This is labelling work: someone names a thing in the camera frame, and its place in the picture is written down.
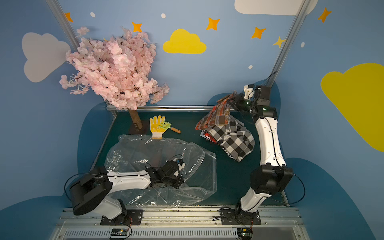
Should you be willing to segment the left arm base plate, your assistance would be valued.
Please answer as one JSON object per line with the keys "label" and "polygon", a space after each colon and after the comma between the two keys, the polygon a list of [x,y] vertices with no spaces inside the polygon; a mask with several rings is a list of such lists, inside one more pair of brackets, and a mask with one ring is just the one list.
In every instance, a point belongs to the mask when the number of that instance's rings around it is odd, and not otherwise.
{"label": "left arm base plate", "polygon": [[102,216],[101,226],[140,226],[143,219],[143,210],[123,210],[116,218],[110,220]]}

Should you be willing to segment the clear plastic vacuum bag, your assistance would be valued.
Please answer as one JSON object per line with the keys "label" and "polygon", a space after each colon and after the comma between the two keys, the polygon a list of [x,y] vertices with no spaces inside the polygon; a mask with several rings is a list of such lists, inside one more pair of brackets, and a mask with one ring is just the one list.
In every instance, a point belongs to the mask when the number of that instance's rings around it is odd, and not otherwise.
{"label": "clear plastic vacuum bag", "polygon": [[127,206],[190,206],[217,191],[216,154],[179,139],[121,135],[109,150],[105,166],[109,172],[122,174],[143,171],[151,179],[144,190],[109,193]]}

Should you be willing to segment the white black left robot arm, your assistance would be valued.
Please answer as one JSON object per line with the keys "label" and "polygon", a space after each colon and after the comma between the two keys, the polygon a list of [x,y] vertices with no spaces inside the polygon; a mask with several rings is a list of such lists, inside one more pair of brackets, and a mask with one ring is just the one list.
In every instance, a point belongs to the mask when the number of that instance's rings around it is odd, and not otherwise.
{"label": "white black left robot arm", "polygon": [[97,213],[110,225],[132,224],[134,218],[120,199],[108,194],[125,190],[146,190],[160,187],[178,189],[184,183],[181,171],[185,163],[174,157],[161,167],[149,167],[139,172],[109,172],[105,167],[96,167],[71,184],[69,190],[75,216]]}

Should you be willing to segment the grey white plaid shirt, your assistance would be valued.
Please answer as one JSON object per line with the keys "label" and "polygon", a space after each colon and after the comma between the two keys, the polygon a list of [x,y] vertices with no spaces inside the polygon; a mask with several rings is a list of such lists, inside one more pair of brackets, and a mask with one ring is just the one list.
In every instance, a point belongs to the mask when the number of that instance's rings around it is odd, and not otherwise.
{"label": "grey white plaid shirt", "polygon": [[204,130],[233,160],[241,162],[255,147],[255,138],[244,123],[230,115],[227,125]]}

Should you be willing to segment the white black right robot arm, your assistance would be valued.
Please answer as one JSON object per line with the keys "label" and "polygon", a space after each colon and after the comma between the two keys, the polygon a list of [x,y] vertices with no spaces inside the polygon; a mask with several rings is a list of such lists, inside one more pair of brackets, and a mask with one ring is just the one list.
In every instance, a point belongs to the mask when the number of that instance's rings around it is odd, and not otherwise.
{"label": "white black right robot arm", "polygon": [[286,166],[278,137],[278,113],[270,106],[271,87],[245,85],[244,93],[229,101],[238,112],[250,113],[260,143],[260,166],[251,172],[250,189],[240,200],[241,213],[255,213],[271,196],[281,193],[293,177]]}

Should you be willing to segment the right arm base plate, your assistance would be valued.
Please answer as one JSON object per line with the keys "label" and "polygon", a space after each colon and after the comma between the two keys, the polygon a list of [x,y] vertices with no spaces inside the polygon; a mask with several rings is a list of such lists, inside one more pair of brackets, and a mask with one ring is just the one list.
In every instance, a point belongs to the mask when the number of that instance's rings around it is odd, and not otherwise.
{"label": "right arm base plate", "polygon": [[261,225],[261,217],[259,211],[255,213],[238,211],[229,207],[219,209],[220,221],[222,225]]}

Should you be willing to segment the orange red tartan shirt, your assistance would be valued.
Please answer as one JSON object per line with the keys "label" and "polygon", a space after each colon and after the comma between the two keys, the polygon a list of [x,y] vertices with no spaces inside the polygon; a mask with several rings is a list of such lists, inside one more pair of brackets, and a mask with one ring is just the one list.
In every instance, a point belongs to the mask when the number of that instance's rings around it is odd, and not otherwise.
{"label": "orange red tartan shirt", "polygon": [[233,93],[219,99],[212,110],[197,123],[195,129],[205,130],[213,128],[214,126],[227,125],[229,123],[231,111],[231,106],[228,101],[232,100],[236,95],[237,92],[234,91]]}

